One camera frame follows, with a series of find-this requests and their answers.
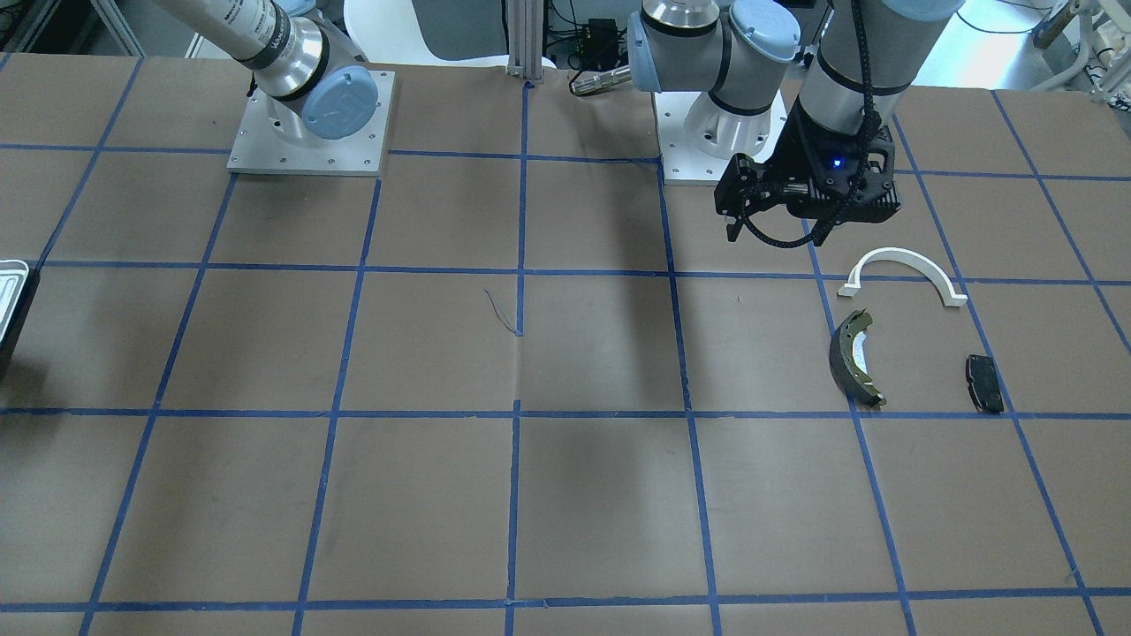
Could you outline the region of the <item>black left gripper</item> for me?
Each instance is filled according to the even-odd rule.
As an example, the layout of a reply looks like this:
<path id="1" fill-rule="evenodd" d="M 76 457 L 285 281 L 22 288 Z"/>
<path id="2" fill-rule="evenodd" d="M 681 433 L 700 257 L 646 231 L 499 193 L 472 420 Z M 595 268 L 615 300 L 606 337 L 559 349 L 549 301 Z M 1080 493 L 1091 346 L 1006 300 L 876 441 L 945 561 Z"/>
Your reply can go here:
<path id="1" fill-rule="evenodd" d="M 726 237 L 739 241 L 749 230 L 763 242 L 753 215 L 784 205 L 815 222 L 815 248 L 844 223 L 883 223 L 901 207 L 893 184 L 893 139 L 877 112 L 854 134 L 832 132 L 796 103 L 777 146 L 766 162 L 735 154 L 714 189 L 715 210 L 727 218 Z"/>

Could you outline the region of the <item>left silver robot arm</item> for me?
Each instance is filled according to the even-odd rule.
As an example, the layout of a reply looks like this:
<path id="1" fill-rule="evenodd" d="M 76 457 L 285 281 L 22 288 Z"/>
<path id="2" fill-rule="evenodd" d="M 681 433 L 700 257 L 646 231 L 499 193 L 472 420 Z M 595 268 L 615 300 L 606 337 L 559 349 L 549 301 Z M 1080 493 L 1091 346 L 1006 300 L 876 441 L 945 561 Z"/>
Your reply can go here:
<path id="1" fill-rule="evenodd" d="M 727 160 L 714 189 L 726 235 L 776 248 L 823 244 L 838 225 L 900 210 L 889 120 L 960 1 L 836 1 L 815 60 L 770 156 L 708 140 Z M 768 113 L 800 51 L 797 19 L 776 1 L 644 1 L 627 22 L 634 88 L 696 93 L 696 114 Z"/>

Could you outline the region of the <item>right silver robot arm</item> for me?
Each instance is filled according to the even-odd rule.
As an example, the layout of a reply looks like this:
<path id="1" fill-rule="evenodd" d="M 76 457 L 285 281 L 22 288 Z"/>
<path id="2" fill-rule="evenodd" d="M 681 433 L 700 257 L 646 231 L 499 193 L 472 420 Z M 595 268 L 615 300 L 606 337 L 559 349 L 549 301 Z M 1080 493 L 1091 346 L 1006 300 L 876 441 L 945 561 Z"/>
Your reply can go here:
<path id="1" fill-rule="evenodd" d="M 359 134 L 378 109 L 362 51 L 316 1 L 161 1 L 161 7 L 251 70 L 254 85 L 323 140 Z"/>

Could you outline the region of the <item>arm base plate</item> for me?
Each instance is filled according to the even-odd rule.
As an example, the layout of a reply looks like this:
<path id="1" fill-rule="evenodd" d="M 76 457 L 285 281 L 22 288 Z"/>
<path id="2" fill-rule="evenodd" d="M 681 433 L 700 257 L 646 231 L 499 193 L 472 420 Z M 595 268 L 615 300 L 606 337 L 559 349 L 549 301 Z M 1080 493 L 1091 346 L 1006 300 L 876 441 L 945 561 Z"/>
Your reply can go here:
<path id="1" fill-rule="evenodd" d="M 379 93 L 375 114 L 342 140 L 323 140 L 309 132 L 297 114 L 264 91 L 254 91 L 239 122 L 227 169 L 251 177 L 381 177 L 399 81 L 392 70 L 371 70 L 370 75 Z"/>
<path id="2" fill-rule="evenodd" d="M 656 130 L 666 184 L 717 184 L 735 154 L 765 162 L 786 124 L 782 93 L 756 117 L 720 109 L 707 93 L 655 93 Z"/>

